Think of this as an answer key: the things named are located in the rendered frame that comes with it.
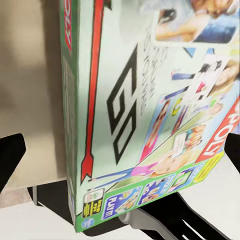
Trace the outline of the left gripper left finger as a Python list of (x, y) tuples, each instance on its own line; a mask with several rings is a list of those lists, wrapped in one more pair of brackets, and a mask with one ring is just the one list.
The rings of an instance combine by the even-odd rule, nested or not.
[(21, 133), (0, 138), (0, 193), (26, 152)]

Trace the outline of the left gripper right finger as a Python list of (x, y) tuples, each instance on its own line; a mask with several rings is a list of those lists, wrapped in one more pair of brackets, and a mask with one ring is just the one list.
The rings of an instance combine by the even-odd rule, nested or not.
[(240, 173), (240, 134), (230, 132), (227, 135), (224, 152)]

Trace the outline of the board game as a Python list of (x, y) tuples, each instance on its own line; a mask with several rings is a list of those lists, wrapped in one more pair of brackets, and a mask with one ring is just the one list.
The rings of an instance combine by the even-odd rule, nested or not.
[(240, 135), (240, 0), (59, 0), (76, 233), (204, 182)]

